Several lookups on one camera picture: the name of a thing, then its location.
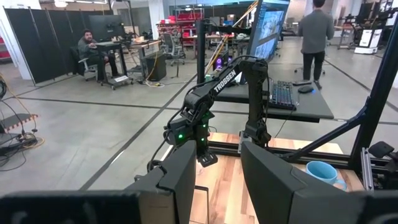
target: black keyboard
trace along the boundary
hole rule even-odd
[[[278,81],[272,84],[268,108],[296,110],[296,102],[293,99],[293,84],[291,82]]]

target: sitting man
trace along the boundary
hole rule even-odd
[[[78,50],[80,59],[88,58],[87,64],[96,65],[98,69],[97,81],[104,80],[105,64],[109,62],[112,69],[112,77],[118,77],[118,68],[116,66],[115,58],[112,55],[108,55],[106,52],[98,52],[97,41],[93,39],[93,34],[90,30],[84,30],[84,36],[79,40]]]
[[[335,33],[333,18],[322,11],[324,3],[325,0],[313,0],[313,12],[305,16],[298,25],[298,36],[303,37],[303,79],[311,79],[311,65],[314,60],[313,81],[319,90],[322,89],[319,78],[325,59],[326,38],[331,40]]]

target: cup handle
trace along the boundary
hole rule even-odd
[[[343,190],[344,190],[344,191],[347,190],[347,184],[346,184],[345,181],[340,180],[340,179],[337,179],[336,182],[335,182],[335,184],[341,184],[341,185],[343,186]]]

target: hair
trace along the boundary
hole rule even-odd
[[[315,7],[322,7],[325,4],[325,0],[312,0]]]
[[[91,32],[91,30],[89,30],[89,29],[85,29],[84,31],[83,31],[83,35],[86,35],[86,33],[91,33],[91,34],[93,34],[92,32]]]

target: gray floor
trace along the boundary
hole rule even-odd
[[[286,40],[280,53],[282,56],[270,63],[269,75],[284,80],[300,79],[301,74],[293,72],[302,64],[300,42]],[[336,120],[321,120],[319,124],[288,121],[278,138],[315,140],[343,124],[339,120],[349,119],[364,105],[381,58],[355,55],[348,50],[336,50],[334,46],[329,47],[327,53],[322,95]],[[187,57],[192,58],[193,52],[188,51]],[[24,166],[0,172],[0,194],[17,190],[125,188],[136,174],[146,172],[147,161],[162,142],[163,125],[176,108],[181,107],[185,92],[194,85],[189,81],[196,68],[195,61],[187,60],[179,67],[179,77],[171,78],[177,68],[168,66],[167,78],[162,80],[166,84],[163,88],[135,84],[112,91],[95,82],[85,82],[82,77],[71,76],[33,86],[19,78],[12,64],[0,65],[0,72],[11,89],[31,113],[39,115],[37,135],[46,140],[43,146],[25,153],[27,162]],[[24,113],[16,99],[10,98],[6,102],[18,113]],[[397,147],[398,114],[393,107],[398,106],[398,90],[391,91],[389,102],[373,142],[385,141]],[[5,117],[12,115],[4,105],[0,109]],[[237,134],[243,129],[247,115],[229,112],[247,112],[247,105],[216,102],[212,110],[216,111],[216,117],[210,125],[219,132]],[[274,136],[283,122],[269,119],[269,132]],[[33,122],[25,124],[26,130],[33,127]],[[349,154],[356,131],[352,130],[333,142]],[[158,157],[166,149],[164,146]],[[23,156],[18,154],[1,169],[10,169],[22,162]]]

